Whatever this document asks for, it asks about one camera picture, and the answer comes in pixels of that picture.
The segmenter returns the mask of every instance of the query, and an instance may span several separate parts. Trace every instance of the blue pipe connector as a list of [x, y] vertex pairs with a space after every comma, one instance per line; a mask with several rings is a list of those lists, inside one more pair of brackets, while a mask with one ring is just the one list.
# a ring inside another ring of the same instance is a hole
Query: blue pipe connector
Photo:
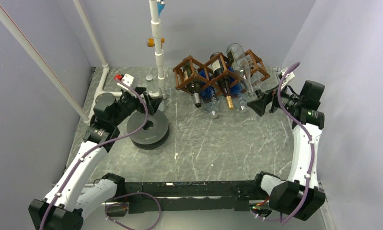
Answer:
[[163, 0], [157, 0], [157, 12], [159, 14], [159, 17], [160, 17], [160, 13], [164, 9], [165, 5], [166, 5], [166, 3]]

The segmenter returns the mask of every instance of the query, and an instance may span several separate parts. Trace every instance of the clear glass bottle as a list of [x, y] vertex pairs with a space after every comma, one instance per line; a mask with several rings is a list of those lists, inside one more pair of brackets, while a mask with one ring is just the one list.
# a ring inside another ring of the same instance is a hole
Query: clear glass bottle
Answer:
[[239, 80], [248, 91], [248, 95], [255, 97], [255, 91], [251, 84], [251, 69], [242, 46], [238, 43], [231, 44], [227, 48], [227, 56], [234, 73], [238, 75]]
[[239, 90], [236, 92], [237, 97], [235, 97], [233, 99], [234, 100], [234, 104], [237, 106], [238, 110], [241, 113], [245, 113], [245, 112], [248, 111], [248, 106], [247, 106], [247, 102], [246, 102], [244, 94], [241, 93], [243, 88], [242, 88], [241, 84], [237, 84], [237, 87], [238, 87]]
[[209, 86], [205, 89], [206, 94], [203, 98], [204, 109], [209, 113], [211, 118], [217, 118], [220, 106], [218, 105], [217, 96], [215, 95], [214, 87]]
[[[163, 97], [162, 90], [154, 85], [153, 76], [146, 75], [146, 92], [151, 98]], [[160, 103], [158, 110], [163, 111], [165, 109], [164, 100]]]
[[[250, 59], [248, 59], [248, 63], [249, 63], [250, 69], [253, 70], [255, 68], [255, 65], [253, 64], [253, 62]], [[256, 71], [251, 77], [251, 83], [252, 83], [252, 87], [254, 91], [260, 90], [263, 84], [263, 82], [260, 79], [261, 77], [260, 77], [259, 71]]]

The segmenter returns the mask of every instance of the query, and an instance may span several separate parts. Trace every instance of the bottle cap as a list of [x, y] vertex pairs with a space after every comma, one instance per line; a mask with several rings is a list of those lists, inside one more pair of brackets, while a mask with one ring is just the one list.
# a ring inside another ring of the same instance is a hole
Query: bottle cap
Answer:
[[242, 105], [241, 106], [241, 113], [245, 113], [246, 111], [248, 111], [248, 108], [245, 105]]
[[227, 97], [225, 97], [225, 100], [227, 102], [228, 109], [230, 109], [230, 110], [234, 109], [233, 102], [232, 102], [232, 97], [231, 96], [227, 96]]
[[194, 102], [196, 103], [196, 107], [200, 108], [202, 106], [200, 95], [198, 94], [198, 92], [196, 92], [193, 94], [193, 96], [194, 96]]
[[151, 82], [151, 81], [153, 81], [153, 76], [150, 75], [150, 74], [146, 75], [146, 81], [147, 81], [147, 82]]
[[218, 114], [215, 111], [211, 111], [211, 118], [217, 118]]
[[219, 52], [216, 52], [216, 53], [213, 53], [211, 54], [211, 56], [209, 57], [210, 59], [212, 59], [215, 55], [219, 54]]

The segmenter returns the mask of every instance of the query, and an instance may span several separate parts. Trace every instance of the red wire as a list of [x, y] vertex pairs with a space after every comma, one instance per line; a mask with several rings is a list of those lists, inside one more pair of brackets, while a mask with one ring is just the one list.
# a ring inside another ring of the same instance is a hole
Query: red wire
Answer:
[[19, 30], [19, 32], [21, 32], [22, 36], [26, 39], [26, 41], [29, 43], [29, 45], [33, 48], [33, 50], [37, 53], [37, 55], [39, 55], [40, 59], [42, 59], [42, 61], [45, 63], [45, 65], [49, 68], [50, 72], [53, 73], [54, 77], [60, 82], [61, 86], [63, 86], [63, 88], [66, 90], [66, 92], [73, 98], [73, 96], [70, 94], [70, 92], [67, 90], [67, 88], [61, 83], [60, 79], [57, 77], [57, 75], [53, 72], [53, 70], [50, 68], [50, 66], [45, 62], [45, 60], [43, 59], [43, 57], [39, 54], [39, 52], [36, 50], [36, 48], [32, 45], [32, 43], [30, 43], [29, 39], [27, 39], [27, 37], [25, 36], [25, 34], [22, 32], [22, 30], [18, 27], [18, 25], [15, 23], [15, 21], [9, 16], [9, 14], [5, 11], [5, 9], [1, 6], [0, 4], [0, 8], [3, 10], [3, 12], [6, 14], [6, 16], [8, 16], [8, 18], [10, 19], [10, 21], [16, 26], [16, 28]]
[[257, 204], [256, 206], [259, 206], [259, 207], [261, 207], [261, 206], [263, 206], [263, 205], [265, 205], [266, 204], [266, 202], [269, 200], [269, 196], [267, 196], [267, 198], [266, 198], [266, 200], [264, 201], [264, 202], [262, 202], [262, 203], [259, 203], [259, 204]]

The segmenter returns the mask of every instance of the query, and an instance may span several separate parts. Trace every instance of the red object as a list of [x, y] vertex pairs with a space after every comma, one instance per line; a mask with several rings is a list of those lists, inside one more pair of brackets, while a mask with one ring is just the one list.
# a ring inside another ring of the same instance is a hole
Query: red object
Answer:
[[264, 202], [257, 204], [257, 206], [261, 207], [261, 206], [265, 205], [268, 200], [269, 200], [269, 196], [267, 196], [267, 198]]
[[124, 77], [122, 76], [122, 74], [117, 74], [115, 75], [115, 78], [118, 78], [118, 80], [122, 80]]

